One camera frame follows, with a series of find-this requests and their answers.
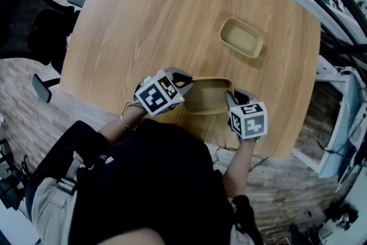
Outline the person's grey trousers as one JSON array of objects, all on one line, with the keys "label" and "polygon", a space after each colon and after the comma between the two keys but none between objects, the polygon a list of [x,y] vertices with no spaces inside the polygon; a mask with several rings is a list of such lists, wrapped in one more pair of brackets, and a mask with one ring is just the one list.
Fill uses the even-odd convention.
[{"label": "person's grey trousers", "polygon": [[32,205],[32,223],[43,245],[68,245],[77,182],[46,178],[38,186]]}]

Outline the person's black top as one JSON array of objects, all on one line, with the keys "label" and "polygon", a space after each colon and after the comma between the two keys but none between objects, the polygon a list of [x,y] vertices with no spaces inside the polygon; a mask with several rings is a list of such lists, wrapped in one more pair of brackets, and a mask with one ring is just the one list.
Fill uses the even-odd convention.
[{"label": "person's black top", "polygon": [[98,245],[141,229],[165,245],[263,245],[248,197],[228,200],[206,144],[177,125],[145,119],[110,145],[74,123],[26,186],[31,220],[34,195],[48,177],[77,182],[68,245]]}]

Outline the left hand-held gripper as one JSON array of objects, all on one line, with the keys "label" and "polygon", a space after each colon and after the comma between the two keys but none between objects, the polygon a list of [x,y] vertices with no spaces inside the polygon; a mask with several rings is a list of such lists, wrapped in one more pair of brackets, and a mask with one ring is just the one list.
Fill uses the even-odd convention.
[{"label": "left hand-held gripper", "polygon": [[134,102],[140,103],[150,116],[163,114],[184,102],[193,86],[192,80],[191,75],[176,67],[161,69],[155,76],[144,79],[134,93]]}]

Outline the person's right forearm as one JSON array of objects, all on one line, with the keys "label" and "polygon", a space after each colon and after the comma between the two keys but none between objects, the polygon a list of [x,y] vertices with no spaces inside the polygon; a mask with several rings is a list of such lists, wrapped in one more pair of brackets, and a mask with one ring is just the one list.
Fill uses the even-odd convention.
[{"label": "person's right forearm", "polygon": [[242,140],[223,175],[222,184],[229,201],[245,192],[255,144],[254,138]]}]

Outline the black mesh office chair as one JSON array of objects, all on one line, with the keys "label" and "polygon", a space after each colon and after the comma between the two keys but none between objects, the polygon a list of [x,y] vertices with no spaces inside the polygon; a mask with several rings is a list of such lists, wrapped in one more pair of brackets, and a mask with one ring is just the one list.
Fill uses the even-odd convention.
[{"label": "black mesh office chair", "polygon": [[61,73],[79,14],[54,0],[0,0],[0,60],[34,60]]}]

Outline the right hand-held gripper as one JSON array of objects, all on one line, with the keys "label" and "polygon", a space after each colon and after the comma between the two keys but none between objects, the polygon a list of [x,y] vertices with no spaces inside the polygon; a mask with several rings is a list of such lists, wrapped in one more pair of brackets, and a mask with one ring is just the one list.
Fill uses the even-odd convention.
[{"label": "right hand-held gripper", "polygon": [[225,92],[230,127],[241,139],[262,137],[268,132],[267,109],[263,102],[257,102],[254,94],[245,90]]}]

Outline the black wheeled chair base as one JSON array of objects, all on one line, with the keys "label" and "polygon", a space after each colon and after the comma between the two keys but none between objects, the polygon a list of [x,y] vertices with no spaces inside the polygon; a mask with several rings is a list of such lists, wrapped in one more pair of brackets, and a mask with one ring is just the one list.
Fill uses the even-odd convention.
[{"label": "black wheeled chair base", "polygon": [[32,173],[27,165],[25,154],[19,165],[14,163],[14,156],[7,139],[0,140],[0,165],[6,164],[4,178],[0,176],[0,200],[6,209],[19,209],[25,198],[25,188]]}]

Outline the pale blue desk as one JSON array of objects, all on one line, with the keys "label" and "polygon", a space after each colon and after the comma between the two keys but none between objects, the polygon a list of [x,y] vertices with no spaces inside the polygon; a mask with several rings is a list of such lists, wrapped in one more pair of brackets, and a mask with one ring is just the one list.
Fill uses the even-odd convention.
[{"label": "pale blue desk", "polygon": [[299,147],[293,155],[310,167],[320,178],[343,174],[342,164],[352,170],[354,158],[362,148],[367,133],[367,82],[353,67],[334,67],[319,56],[316,82],[325,82],[342,95],[331,137],[321,147],[321,160],[316,161]]}]

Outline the person's left forearm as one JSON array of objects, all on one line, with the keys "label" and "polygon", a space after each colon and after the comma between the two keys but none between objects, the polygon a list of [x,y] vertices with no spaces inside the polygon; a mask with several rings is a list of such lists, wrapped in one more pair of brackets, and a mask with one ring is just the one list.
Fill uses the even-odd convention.
[{"label": "person's left forearm", "polygon": [[120,116],[102,127],[100,133],[110,145],[114,145],[130,132],[135,131],[139,122],[147,115],[146,109],[140,102],[128,104]]}]

